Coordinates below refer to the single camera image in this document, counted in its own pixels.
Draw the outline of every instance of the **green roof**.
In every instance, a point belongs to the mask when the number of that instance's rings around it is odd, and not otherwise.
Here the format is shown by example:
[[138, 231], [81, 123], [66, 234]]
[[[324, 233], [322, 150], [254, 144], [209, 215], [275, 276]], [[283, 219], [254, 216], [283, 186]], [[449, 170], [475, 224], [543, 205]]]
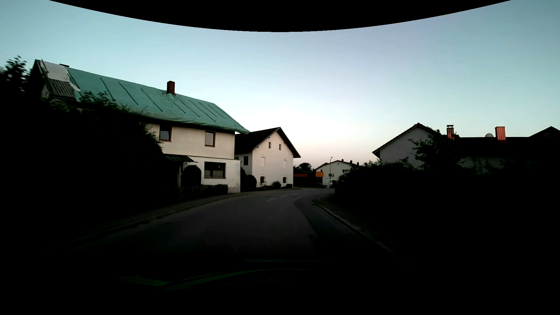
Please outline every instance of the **green roof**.
[[235, 119], [214, 103], [184, 95], [167, 94], [166, 90], [67, 68], [71, 81], [81, 90], [74, 91], [79, 100], [84, 91], [107, 92], [121, 105], [144, 110], [144, 115], [164, 121], [208, 126], [239, 133], [249, 133]]

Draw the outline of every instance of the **chimney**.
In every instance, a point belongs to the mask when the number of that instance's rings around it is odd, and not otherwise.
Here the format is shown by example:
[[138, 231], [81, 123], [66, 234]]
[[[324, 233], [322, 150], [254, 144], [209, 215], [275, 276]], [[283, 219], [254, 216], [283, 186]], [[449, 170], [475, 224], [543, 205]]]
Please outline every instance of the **chimney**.
[[496, 127], [496, 138], [498, 140], [506, 139], [506, 127]]
[[455, 132], [453, 131], [453, 125], [452, 124], [447, 125], [447, 137], [451, 140], [455, 139]]
[[167, 94], [169, 94], [169, 93], [171, 93], [173, 95], [176, 95], [175, 94], [175, 83], [173, 81], [168, 81], [167, 82]]

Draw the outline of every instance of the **white wall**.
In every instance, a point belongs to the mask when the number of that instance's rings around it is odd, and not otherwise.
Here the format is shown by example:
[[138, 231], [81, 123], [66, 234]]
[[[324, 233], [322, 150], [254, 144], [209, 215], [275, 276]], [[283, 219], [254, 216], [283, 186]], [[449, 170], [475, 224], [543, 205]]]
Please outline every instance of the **white wall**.
[[347, 164], [347, 163], [344, 163], [344, 162], [332, 162], [330, 164], [326, 164], [326, 165], [321, 166], [319, 169], [317, 169], [317, 172], [320, 172], [321, 170], [323, 170], [323, 172], [324, 172], [323, 184], [328, 185], [333, 180], [338, 180], [338, 178], [342, 174], [346, 174], [346, 173], [342, 173], [343, 169], [346, 169], [346, 170], [350, 171], [351, 168], [352, 168], [352, 166], [350, 164]]
[[415, 150], [412, 148], [415, 145], [408, 139], [414, 141], [429, 140], [428, 137], [430, 133], [422, 128], [415, 128], [408, 133], [398, 138], [393, 143], [389, 144], [387, 147], [381, 149], [381, 160], [384, 162], [396, 162], [400, 159], [408, 157], [408, 161], [415, 167], [419, 167], [423, 162], [416, 160]]
[[[241, 161], [241, 167], [245, 170], [245, 174], [247, 175], [252, 175], [253, 174], [253, 153], [249, 152], [249, 153], [243, 153], [243, 154], [236, 154], [235, 156], [239, 157], [239, 160]], [[247, 165], [243, 165], [243, 161], [245, 160], [245, 156], [249, 157], [249, 163]]]
[[[160, 125], [150, 124], [159, 137]], [[233, 159], [235, 152], [235, 135], [233, 133], [216, 132], [215, 147], [207, 147], [206, 130], [186, 127], [173, 127], [171, 141], [161, 145], [166, 154], [209, 156], [212, 158]]]
[[[159, 138], [160, 125], [149, 124], [152, 132]], [[228, 193], [241, 192], [241, 170], [239, 161], [234, 159], [235, 135], [226, 132], [216, 132], [215, 147], [207, 147], [206, 130], [186, 127], [173, 127], [171, 141], [161, 144], [164, 154], [186, 155], [198, 163], [196, 165], [202, 173], [201, 183], [204, 185], [226, 184]], [[226, 164], [225, 178], [204, 178], [204, 162], [219, 162]]]
[[[238, 160], [231, 159], [215, 159], [210, 157], [196, 157], [189, 156], [191, 159], [198, 163], [185, 162], [185, 167], [187, 165], [196, 165], [201, 172], [201, 183], [203, 185], [218, 185], [226, 184], [228, 186], [228, 193], [238, 193], [241, 192], [241, 169], [239, 167]], [[226, 177], [225, 178], [204, 178], [204, 162], [218, 162], [226, 164]]]
[[[261, 157], [265, 157], [265, 166], [260, 164]], [[267, 185], [272, 185], [275, 181], [279, 181], [282, 186], [293, 184], [293, 153], [277, 132], [253, 150], [251, 158], [249, 159], [249, 163], [252, 164], [251, 174], [256, 178], [257, 184], [260, 183], [261, 176], [265, 176]], [[283, 177], [286, 177], [285, 183], [282, 182]]]

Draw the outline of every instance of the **house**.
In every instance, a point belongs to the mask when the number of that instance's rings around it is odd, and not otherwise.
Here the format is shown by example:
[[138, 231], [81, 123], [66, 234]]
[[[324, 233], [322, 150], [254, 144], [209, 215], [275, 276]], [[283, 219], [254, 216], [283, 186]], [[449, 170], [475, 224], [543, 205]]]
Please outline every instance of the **house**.
[[559, 131], [549, 127], [529, 137], [506, 137], [505, 127], [496, 127], [495, 136], [488, 133], [484, 137], [460, 137], [455, 133], [454, 125], [447, 125], [447, 133], [442, 135], [432, 128], [417, 123], [372, 153], [384, 162], [409, 158], [413, 166], [420, 167], [423, 162], [416, 160], [413, 149], [415, 145], [409, 139], [426, 141], [429, 140], [430, 134], [457, 141], [459, 150], [465, 156], [461, 160], [464, 162], [463, 167], [470, 168], [476, 161], [480, 161], [483, 165], [488, 163], [493, 167], [501, 168], [502, 160], [521, 157], [531, 160], [538, 155], [547, 154], [548, 150], [556, 147], [554, 142], [558, 140]]
[[313, 171], [323, 172], [324, 177], [322, 184], [330, 186], [333, 182], [338, 180], [341, 175], [350, 172], [350, 170], [355, 166], [356, 164], [352, 163], [352, 161], [345, 162], [344, 159], [342, 159], [330, 163], [324, 163]]
[[293, 160], [301, 158], [282, 128], [235, 135], [235, 158], [257, 183], [293, 184]]
[[118, 104], [143, 110], [162, 141], [171, 184], [180, 186], [181, 172], [192, 164], [201, 168], [202, 184], [227, 184], [229, 193], [241, 191], [235, 132], [249, 131], [216, 104], [175, 93], [173, 81], [161, 90], [36, 60], [31, 82], [36, 93], [47, 99], [77, 101], [85, 91], [105, 92]]

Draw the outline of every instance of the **curb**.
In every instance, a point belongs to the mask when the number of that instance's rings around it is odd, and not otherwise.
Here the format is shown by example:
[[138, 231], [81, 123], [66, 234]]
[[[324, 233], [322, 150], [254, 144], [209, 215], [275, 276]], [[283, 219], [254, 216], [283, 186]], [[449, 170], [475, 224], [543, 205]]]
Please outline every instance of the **curb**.
[[[298, 189], [300, 189], [300, 188], [287, 188], [287, 189], [282, 189], [282, 190], [298, 190]], [[235, 198], [235, 197], [241, 197], [241, 196], [248, 196], [248, 195], [250, 195], [250, 194], [255, 194], [255, 193], [259, 193], [259, 192], [268, 192], [268, 191], [254, 191], [254, 192], [232, 193], [232, 194], [228, 194], [228, 195], [227, 195], [228, 197], [224, 197], [224, 198], [220, 198], [220, 199], [215, 199], [215, 200], [207, 200], [207, 201], [204, 201], [204, 202], [198, 202], [198, 203], [195, 203], [195, 204], [193, 204], [193, 205], [181, 207], [181, 208], [179, 208], [179, 209], [170, 210], [170, 211], [168, 211], [168, 212], [164, 212], [164, 213], [161, 213], [161, 214], [157, 214], [157, 215], [152, 215], [152, 216], [150, 216], [150, 217], [146, 217], [146, 218], [144, 218], [144, 219], [136, 220], [136, 221], [134, 221], [134, 222], [132, 222], [132, 223], [127, 223], [127, 224], [121, 225], [121, 226], [116, 227], [116, 228], [112, 228], [112, 229], [100, 231], [100, 232], [98, 232], [98, 233], [90, 234], [90, 235], [88, 235], [88, 236], [86, 236], [86, 237], [78, 238], [78, 239], [75, 239], [75, 240], [73, 240], [73, 241], [67, 242], [66, 244], [62, 245], [62, 247], [63, 247], [64, 250], [70, 250], [70, 249], [72, 249], [72, 248], [78, 247], [78, 246], [83, 245], [83, 244], [85, 244], [85, 243], [89, 243], [89, 242], [91, 242], [91, 241], [93, 241], [93, 240], [98, 240], [98, 239], [101, 239], [101, 238], [103, 238], [103, 237], [107, 237], [107, 236], [109, 236], [109, 235], [118, 233], [118, 232], [120, 232], [120, 231], [124, 231], [124, 230], [128, 230], [128, 229], [133, 229], [133, 228], [136, 228], [138, 225], [141, 225], [141, 224], [150, 223], [151, 221], [161, 219], [161, 218], [164, 217], [164, 216], [169, 216], [169, 215], [172, 215], [172, 214], [175, 214], [175, 213], [178, 213], [178, 212], [182, 212], [182, 211], [185, 211], [185, 210], [188, 210], [188, 209], [192, 209], [192, 208], [195, 208], [195, 207], [198, 207], [198, 206], [205, 205], [205, 204], [207, 204], [207, 203], [211, 203], [211, 202], [215, 202], [215, 201], [220, 201], [220, 200], [224, 200], [224, 199], [229, 199], [229, 198]]]
[[361, 231], [359, 231], [358, 229], [354, 228], [354, 226], [347, 222], [345, 219], [342, 219], [340, 216], [336, 215], [335, 213], [331, 212], [328, 208], [326, 208], [325, 206], [323, 206], [322, 204], [318, 203], [317, 198], [313, 198], [313, 203], [315, 203], [316, 205], [318, 205], [319, 207], [321, 207], [323, 210], [325, 210], [326, 213], [330, 214], [331, 216], [333, 216], [335, 219], [337, 219], [338, 221], [342, 222], [344, 225], [346, 225], [347, 227], [349, 227], [352, 231], [354, 231], [356, 234], [360, 235], [361, 237], [363, 237], [364, 239], [366, 239], [367, 241], [369, 241], [370, 243], [375, 243], [379, 246], [381, 246], [384, 250], [388, 251], [389, 253], [391, 253], [393, 256], [395, 257], [399, 257], [397, 256], [391, 249], [389, 249], [385, 244], [383, 244], [382, 242], [379, 242], [378, 240], [375, 240], [371, 237], [369, 237], [368, 235], [362, 233]]

